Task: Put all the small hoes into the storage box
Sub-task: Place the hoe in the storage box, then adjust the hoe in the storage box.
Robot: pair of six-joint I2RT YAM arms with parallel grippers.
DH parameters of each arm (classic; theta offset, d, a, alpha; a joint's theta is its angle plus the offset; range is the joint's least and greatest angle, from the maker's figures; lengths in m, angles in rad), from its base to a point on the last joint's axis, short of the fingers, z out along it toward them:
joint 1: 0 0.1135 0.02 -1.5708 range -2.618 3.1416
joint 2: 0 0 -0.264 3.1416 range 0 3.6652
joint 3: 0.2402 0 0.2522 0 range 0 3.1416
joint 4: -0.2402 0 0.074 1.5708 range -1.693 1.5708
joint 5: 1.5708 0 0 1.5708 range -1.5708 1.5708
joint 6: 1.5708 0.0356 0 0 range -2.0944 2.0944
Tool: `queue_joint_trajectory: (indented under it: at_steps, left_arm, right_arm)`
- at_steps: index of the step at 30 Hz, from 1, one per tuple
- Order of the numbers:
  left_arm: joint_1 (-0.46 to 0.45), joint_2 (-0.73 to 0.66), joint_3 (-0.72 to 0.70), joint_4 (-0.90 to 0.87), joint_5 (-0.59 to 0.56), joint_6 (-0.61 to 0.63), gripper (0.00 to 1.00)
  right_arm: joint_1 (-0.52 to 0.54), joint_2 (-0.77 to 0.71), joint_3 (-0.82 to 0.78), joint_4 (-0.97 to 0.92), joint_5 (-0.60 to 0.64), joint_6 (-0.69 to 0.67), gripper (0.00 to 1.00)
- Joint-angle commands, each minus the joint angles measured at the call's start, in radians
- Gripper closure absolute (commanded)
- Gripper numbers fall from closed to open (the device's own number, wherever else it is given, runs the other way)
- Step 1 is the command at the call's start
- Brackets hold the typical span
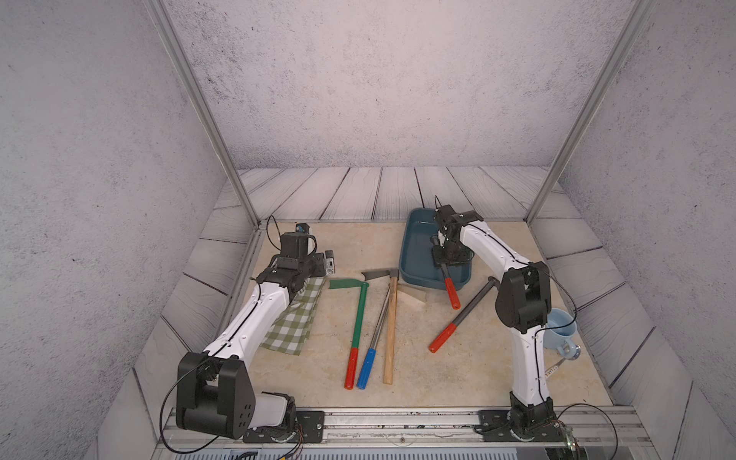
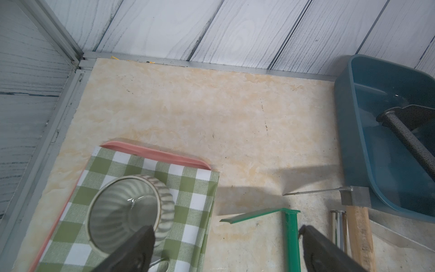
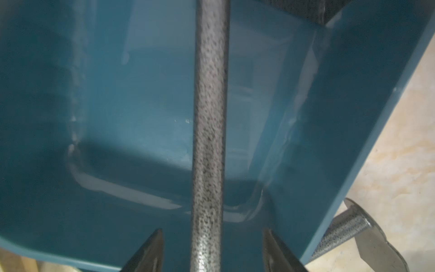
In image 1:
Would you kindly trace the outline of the grey hoe red grip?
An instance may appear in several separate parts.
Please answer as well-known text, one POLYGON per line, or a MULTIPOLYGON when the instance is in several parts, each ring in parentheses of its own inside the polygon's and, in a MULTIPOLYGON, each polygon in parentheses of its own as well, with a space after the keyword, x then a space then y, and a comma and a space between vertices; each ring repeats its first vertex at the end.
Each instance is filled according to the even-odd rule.
POLYGON ((460 313, 448 324, 448 326, 435 337, 434 341, 429 345, 431 353, 438 352, 441 347, 450 339, 457 330, 458 326, 470 315, 470 313, 480 304, 486 295, 492 289, 498 289, 500 281, 496 277, 489 277, 487 283, 480 291, 471 299, 471 301, 462 309, 460 313))
POLYGON ((448 265, 448 258, 446 257, 446 251, 444 247, 442 247, 439 237, 437 235, 432 235, 430 237, 430 241, 432 243, 432 258, 435 266, 438 266, 440 268, 441 273, 444 278, 444 283, 446 287, 446 291, 448 293, 448 298, 450 299, 450 304, 452 305, 452 308, 454 310, 460 310, 461 309, 461 302, 459 300, 459 297, 457 295, 456 288, 454 287, 454 283, 452 281, 452 276, 450 276, 449 271, 449 265, 448 265))

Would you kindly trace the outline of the wooden handled hoe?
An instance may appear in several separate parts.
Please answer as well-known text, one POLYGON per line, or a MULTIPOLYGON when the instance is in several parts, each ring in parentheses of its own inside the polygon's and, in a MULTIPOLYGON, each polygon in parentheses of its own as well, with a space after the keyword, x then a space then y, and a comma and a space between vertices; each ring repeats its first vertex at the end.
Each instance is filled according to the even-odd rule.
POLYGON ((362 272, 362 275, 365 281, 370 281, 384 276, 389 277, 389 289, 391 290, 391 293, 389 297, 388 311, 384 321, 384 324, 387 324, 387 337, 383 368, 383 383, 392 384, 394 378, 399 270, 398 268, 377 268, 365 270, 362 272))

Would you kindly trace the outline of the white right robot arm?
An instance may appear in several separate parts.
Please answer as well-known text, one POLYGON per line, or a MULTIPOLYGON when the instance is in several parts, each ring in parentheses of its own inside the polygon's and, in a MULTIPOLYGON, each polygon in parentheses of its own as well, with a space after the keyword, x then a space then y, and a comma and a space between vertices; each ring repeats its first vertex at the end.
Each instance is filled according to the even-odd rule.
POLYGON ((552 310, 547 265, 509 247, 475 211, 458 213, 452 205, 441 205, 434 220, 442 262, 477 256, 500 279, 496 314, 512 337, 509 427, 517 439, 529 441, 556 419, 544 375, 544 330, 552 310))

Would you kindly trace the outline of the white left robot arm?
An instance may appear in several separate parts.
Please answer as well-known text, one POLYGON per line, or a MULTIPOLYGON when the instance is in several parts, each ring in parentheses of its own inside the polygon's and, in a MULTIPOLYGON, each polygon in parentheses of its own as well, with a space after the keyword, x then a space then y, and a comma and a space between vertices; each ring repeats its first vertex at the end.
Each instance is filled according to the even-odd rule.
POLYGON ((256 278, 257 287, 224 332, 201 353, 186 354, 177 368, 176 425, 241 439, 256 431, 288 439, 296 431, 294 398, 257 394, 248 368, 277 318, 306 281, 327 274, 310 226, 296 224, 280 237, 280 253, 256 278))

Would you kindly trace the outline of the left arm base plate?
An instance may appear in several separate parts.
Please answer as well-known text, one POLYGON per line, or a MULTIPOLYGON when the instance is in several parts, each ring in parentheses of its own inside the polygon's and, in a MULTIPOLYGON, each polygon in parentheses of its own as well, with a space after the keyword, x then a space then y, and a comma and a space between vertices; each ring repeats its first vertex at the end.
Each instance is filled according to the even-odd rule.
POLYGON ((292 427, 259 427, 249 429, 243 437, 245 444, 306 444, 323 442, 326 413, 322 410, 296 410, 291 414, 292 427))

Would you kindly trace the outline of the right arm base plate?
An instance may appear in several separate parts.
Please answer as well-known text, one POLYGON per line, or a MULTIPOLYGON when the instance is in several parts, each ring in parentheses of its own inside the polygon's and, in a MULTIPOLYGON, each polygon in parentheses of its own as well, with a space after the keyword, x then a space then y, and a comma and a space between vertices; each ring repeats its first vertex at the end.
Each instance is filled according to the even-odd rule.
POLYGON ((485 409, 478 412, 478 423, 473 431, 480 435, 484 442, 496 443, 561 443, 565 435, 553 424, 533 430, 530 434, 515 434, 511 429, 509 410, 485 409))

